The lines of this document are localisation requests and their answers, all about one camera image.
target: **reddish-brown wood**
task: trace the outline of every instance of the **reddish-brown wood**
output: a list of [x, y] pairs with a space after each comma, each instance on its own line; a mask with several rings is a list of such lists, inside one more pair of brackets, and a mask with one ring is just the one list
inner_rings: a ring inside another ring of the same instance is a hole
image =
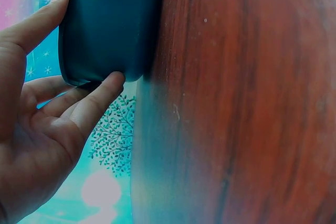
[[164, 0], [135, 224], [336, 223], [336, 0]]

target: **white mark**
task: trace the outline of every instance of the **white mark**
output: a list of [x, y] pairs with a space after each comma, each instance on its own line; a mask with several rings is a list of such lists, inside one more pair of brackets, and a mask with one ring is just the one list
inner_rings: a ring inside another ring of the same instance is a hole
[[177, 119], [180, 120], [181, 118], [180, 118], [180, 113], [178, 112], [178, 107], [175, 103], [173, 104], [173, 106], [174, 106], [174, 113], [176, 113]]

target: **teal background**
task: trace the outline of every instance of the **teal background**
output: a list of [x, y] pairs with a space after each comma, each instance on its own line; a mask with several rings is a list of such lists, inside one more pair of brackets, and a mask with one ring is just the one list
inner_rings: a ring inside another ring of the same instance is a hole
[[[0, 24], [12, 25], [49, 2], [0, 0], [0, 12], [5, 14]], [[57, 36], [56, 29], [27, 56], [26, 81], [60, 74]], [[136, 87], [136, 83], [125, 85], [88, 139], [73, 172], [53, 198], [21, 224], [132, 223], [130, 160]]]

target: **bright light spot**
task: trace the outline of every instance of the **bright light spot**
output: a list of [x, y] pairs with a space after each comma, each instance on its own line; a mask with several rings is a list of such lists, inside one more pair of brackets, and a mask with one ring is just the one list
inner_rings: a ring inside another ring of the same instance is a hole
[[121, 197], [121, 188], [106, 169], [91, 174], [81, 190], [83, 201], [91, 207], [109, 208]]
[[92, 215], [85, 220], [81, 220], [78, 224], [111, 224], [111, 222], [117, 217], [117, 212], [114, 209], [101, 210], [96, 215]]

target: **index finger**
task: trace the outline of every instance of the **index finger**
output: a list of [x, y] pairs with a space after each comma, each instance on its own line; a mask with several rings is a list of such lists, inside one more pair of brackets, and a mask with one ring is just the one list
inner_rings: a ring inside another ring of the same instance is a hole
[[85, 140], [89, 137], [110, 104], [120, 95], [125, 77], [115, 72], [92, 93], [82, 99], [70, 116]]

